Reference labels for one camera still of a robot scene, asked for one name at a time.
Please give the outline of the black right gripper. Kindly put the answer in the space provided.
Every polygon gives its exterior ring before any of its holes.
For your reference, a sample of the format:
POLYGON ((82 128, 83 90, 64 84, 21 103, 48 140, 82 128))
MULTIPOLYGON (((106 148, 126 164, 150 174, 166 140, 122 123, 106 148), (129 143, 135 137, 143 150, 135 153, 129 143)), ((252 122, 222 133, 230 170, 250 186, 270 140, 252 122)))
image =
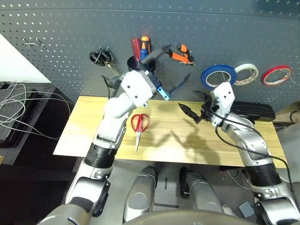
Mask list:
POLYGON ((214 116, 214 113, 218 109, 216 103, 214 103, 211 96, 209 94, 206 94, 205 92, 199 90, 193 90, 192 93, 195 94, 197 97, 199 97, 202 102, 204 102, 201 109, 201 116, 198 116, 187 105, 178 103, 180 109, 188 117, 190 117, 196 124, 198 124, 202 119, 207 122, 212 122, 212 117, 214 116))

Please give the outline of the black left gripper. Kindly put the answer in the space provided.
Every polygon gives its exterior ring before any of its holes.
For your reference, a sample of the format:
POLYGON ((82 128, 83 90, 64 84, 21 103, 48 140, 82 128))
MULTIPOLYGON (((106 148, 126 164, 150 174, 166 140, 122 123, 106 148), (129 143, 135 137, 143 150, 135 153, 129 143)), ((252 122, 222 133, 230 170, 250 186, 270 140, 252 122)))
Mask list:
MULTIPOLYGON (((159 49, 151 52, 145 59, 141 61, 141 64, 147 65, 150 64, 152 61, 157 60, 162 54, 167 53, 171 49, 171 45, 162 46, 159 49)), ((184 76, 181 80, 179 80, 168 92, 163 88, 162 83, 159 79, 154 75, 153 72, 148 70, 142 70, 142 74, 145 74, 150 82, 154 85, 156 91, 164 98, 165 101, 170 99, 170 96, 179 89, 182 85, 184 85, 191 76, 191 73, 188 73, 184 76)))

